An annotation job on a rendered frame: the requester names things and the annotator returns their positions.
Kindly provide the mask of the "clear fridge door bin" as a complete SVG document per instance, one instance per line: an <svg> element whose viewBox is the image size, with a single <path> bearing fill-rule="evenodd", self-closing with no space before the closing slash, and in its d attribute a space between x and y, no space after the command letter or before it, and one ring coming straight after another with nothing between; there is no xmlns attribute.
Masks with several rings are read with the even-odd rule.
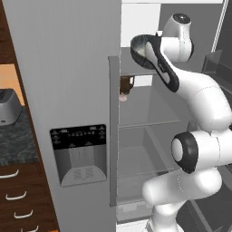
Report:
<svg viewBox="0 0 232 232"><path fill-rule="evenodd" d="M232 68L225 66L220 61L221 54L222 51L217 50L206 55L202 72L218 83L232 108Z"/></svg>

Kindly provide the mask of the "open grey fridge door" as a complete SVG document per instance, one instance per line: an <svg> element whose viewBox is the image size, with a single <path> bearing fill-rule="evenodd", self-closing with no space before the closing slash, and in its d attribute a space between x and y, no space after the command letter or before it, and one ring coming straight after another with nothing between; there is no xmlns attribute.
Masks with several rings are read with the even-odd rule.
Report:
<svg viewBox="0 0 232 232"><path fill-rule="evenodd" d="M211 49L220 52L213 77L221 85L232 107L232 0L227 0L223 19L220 5L184 4L179 10L192 20L195 52L190 64L192 71L206 73L212 62L207 58ZM232 232L232 164L219 169L223 184L214 196L188 203L181 210L180 224L185 232Z"/></svg>

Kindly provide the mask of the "glass fridge shelf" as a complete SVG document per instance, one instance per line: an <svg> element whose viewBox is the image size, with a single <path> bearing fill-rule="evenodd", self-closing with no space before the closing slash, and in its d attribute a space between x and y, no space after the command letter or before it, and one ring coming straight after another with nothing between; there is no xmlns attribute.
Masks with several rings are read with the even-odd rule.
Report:
<svg viewBox="0 0 232 232"><path fill-rule="evenodd" d="M120 102L120 127L178 122L179 117L151 86L134 87Z"/></svg>

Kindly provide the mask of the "grey fridge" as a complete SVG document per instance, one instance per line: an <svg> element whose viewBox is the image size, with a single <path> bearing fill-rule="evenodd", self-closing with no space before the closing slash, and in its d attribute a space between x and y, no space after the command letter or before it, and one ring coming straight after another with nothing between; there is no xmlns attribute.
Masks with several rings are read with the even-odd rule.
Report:
<svg viewBox="0 0 232 232"><path fill-rule="evenodd" d="M60 232L209 232L232 111L202 72L223 0L0 0Z"/></svg>

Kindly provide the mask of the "grey fridge door with dispenser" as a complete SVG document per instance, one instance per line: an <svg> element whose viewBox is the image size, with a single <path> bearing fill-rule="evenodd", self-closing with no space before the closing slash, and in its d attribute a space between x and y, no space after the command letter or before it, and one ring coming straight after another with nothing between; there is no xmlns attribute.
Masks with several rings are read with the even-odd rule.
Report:
<svg viewBox="0 0 232 232"><path fill-rule="evenodd" d="M110 123L121 0L3 0L61 232L116 232L110 183L63 188L50 131Z"/></svg>

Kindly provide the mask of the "clear fridge crisper drawer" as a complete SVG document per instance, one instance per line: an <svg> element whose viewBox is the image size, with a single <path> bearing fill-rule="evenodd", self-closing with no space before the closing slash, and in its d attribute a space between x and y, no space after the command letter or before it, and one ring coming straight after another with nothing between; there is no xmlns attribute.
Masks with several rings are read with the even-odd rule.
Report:
<svg viewBox="0 0 232 232"><path fill-rule="evenodd" d="M150 127L119 128L118 178L165 174L173 162Z"/></svg>

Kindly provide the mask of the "grey toaster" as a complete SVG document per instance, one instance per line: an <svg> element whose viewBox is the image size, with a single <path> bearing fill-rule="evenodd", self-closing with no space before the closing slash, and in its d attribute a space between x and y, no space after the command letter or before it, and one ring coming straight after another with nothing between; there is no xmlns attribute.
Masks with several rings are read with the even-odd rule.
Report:
<svg viewBox="0 0 232 232"><path fill-rule="evenodd" d="M7 126L17 121L22 112L22 105L14 89L0 89L0 126Z"/></svg>

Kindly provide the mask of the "brown wooden drawer front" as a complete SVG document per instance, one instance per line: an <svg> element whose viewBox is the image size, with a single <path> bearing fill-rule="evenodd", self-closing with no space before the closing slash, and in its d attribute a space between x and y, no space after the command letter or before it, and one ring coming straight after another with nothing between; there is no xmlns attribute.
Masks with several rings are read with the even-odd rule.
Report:
<svg viewBox="0 0 232 232"><path fill-rule="evenodd" d="M26 222L25 224L22 224L17 232L20 232L21 228L35 228L36 226L40 226L38 232L50 232L50 231L58 231L57 226L52 220L42 220L42 221L31 221L31 222Z"/></svg>
<svg viewBox="0 0 232 232"><path fill-rule="evenodd" d="M24 219L15 219L14 213L17 215L24 215L34 211L33 215ZM16 205L14 208L10 209L9 216L7 218L10 222L15 223L26 223L31 221L42 221L53 219L53 212L48 204L38 204L38 205Z"/></svg>
<svg viewBox="0 0 232 232"><path fill-rule="evenodd" d="M44 175L38 163L0 166L0 175L15 173L18 169L19 173L16 177L0 179L0 189L23 186L25 184L44 184Z"/></svg>
<svg viewBox="0 0 232 232"><path fill-rule="evenodd" d="M15 201L7 201L5 194L9 197L23 195L26 197ZM25 185L0 190L0 208L14 208L16 205L37 205L47 201L46 190L42 185Z"/></svg>

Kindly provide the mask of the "brown wooden wall cupboard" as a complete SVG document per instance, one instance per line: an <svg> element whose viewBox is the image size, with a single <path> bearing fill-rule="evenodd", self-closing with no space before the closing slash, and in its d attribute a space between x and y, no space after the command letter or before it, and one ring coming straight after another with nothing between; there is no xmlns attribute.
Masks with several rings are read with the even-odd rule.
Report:
<svg viewBox="0 0 232 232"><path fill-rule="evenodd" d="M3 1L0 0L0 64L10 64L14 62L15 50L5 16Z"/></svg>

